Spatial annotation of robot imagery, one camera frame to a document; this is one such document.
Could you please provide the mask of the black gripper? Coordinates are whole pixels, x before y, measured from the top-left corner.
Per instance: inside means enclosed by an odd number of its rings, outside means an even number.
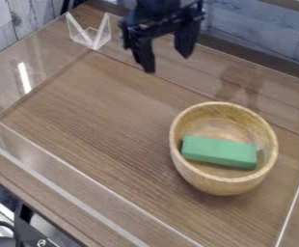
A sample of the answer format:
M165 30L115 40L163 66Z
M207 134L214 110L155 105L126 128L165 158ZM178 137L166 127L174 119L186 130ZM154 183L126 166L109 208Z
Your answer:
M205 0L135 0L135 6L121 20L119 27L125 48L131 49L134 59L147 73L157 71L151 39L174 33L174 47L182 57L189 59L205 17ZM142 25L149 27L151 39L131 37Z

